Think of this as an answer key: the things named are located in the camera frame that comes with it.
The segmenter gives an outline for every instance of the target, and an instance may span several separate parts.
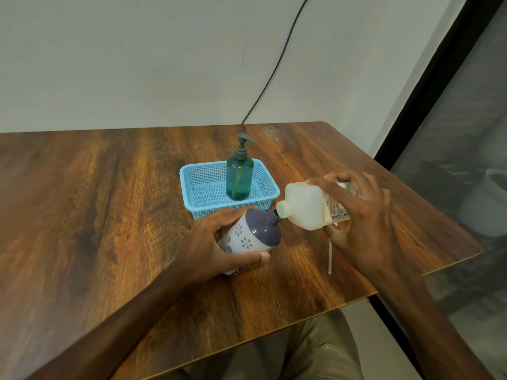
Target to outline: khaki pants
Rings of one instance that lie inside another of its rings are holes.
[[[354,338],[340,310],[303,321],[154,378],[364,380]]]

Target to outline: black cable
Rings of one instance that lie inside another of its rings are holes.
[[[278,59],[278,62],[276,63],[275,69],[273,70],[273,73],[271,73],[271,76],[269,77],[268,82],[266,82],[266,86],[264,86],[264,89],[262,89],[262,92],[259,95],[259,97],[257,97],[257,100],[255,101],[254,105],[252,106],[252,108],[250,108],[250,110],[246,114],[245,118],[241,122],[242,125],[245,123],[246,119],[248,118],[248,116],[250,116],[250,113],[252,113],[252,111],[254,110],[255,106],[257,105],[257,103],[261,99],[262,95],[264,94],[264,91],[268,87],[268,85],[271,82],[271,79],[273,78],[273,76],[275,76],[275,72],[278,69],[278,65],[280,65],[280,62],[282,61],[283,54],[285,53],[285,49],[287,48],[288,41],[290,40],[290,36],[292,35],[292,31],[294,29],[295,22],[298,20],[299,15],[301,14],[301,11],[303,10],[303,7],[305,6],[305,4],[306,4],[307,1],[308,0],[304,0],[303,4],[301,5],[301,8],[299,8],[298,14],[295,16],[294,22],[292,23],[292,26],[290,27],[290,31],[288,32],[287,40],[285,41],[285,45],[283,46],[282,54],[280,55],[280,58]]]

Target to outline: left hand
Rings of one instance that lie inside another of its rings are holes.
[[[193,223],[185,247],[173,263],[186,273],[191,283],[206,281],[245,265],[269,261],[268,252],[225,253],[213,237],[221,228],[237,222],[250,208],[254,207],[219,209]]]

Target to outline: mesh basket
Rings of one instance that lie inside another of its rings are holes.
[[[194,219],[206,216],[219,208],[241,208],[255,205],[268,210],[280,189],[262,161],[253,159],[253,178],[250,195],[240,201],[232,200],[225,193],[227,161],[189,164],[180,169],[181,191],[185,208]]]

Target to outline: wooden table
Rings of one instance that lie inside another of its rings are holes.
[[[378,176],[404,253],[429,273],[480,252],[460,227],[324,122],[0,135],[0,378],[21,379],[139,293],[193,222],[179,169],[224,160],[237,133],[286,184],[339,166]],[[328,239],[282,222],[268,265],[181,297],[114,378],[140,379],[376,293]]]

